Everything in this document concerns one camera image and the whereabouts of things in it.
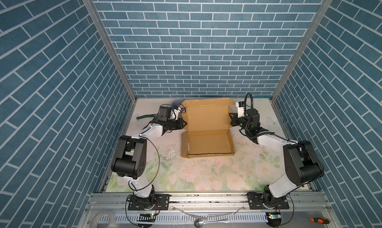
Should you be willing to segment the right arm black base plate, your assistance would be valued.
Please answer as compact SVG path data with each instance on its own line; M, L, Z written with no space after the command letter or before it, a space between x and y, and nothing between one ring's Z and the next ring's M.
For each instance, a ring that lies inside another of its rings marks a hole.
M289 209L289 204L287 202L286 196L281 198L275 198L272 196L272 194L260 194L256 192L248 192L246 196L248 198L248 203L251 210Z

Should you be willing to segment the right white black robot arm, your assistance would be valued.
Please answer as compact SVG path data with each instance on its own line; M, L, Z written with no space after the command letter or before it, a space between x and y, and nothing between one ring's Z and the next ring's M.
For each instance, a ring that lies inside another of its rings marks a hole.
M231 126L239 126L250 141L283 153L283 175L265 186L264 203L279 201L290 192L324 175L324 165L309 141L293 141L261 127L260 114L254 108L229 113Z

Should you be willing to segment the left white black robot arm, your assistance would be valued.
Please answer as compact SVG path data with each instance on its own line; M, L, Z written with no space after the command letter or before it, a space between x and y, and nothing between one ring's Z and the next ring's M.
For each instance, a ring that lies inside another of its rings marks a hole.
M111 171L127 180L137 198L146 199L155 195L155 189L144 174L147 159L147 145L166 133L181 130L187 122L183 119L186 107L182 104L163 104L158 113L141 131L118 139Z

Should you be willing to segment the brown cardboard box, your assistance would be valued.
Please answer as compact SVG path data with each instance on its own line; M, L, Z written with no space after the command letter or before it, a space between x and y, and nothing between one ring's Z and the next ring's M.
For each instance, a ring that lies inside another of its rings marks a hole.
M235 154L229 113L235 102L230 98L186 100L181 135L181 157L213 157Z

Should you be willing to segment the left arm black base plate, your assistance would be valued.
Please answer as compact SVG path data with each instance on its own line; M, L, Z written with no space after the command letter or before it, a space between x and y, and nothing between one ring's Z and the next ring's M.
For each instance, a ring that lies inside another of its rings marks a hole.
M159 205L161 211L166 211L169 208L170 197L169 194L155 194L150 195L148 198L132 195L127 200L127 209L129 211L152 210L155 208L155 205Z

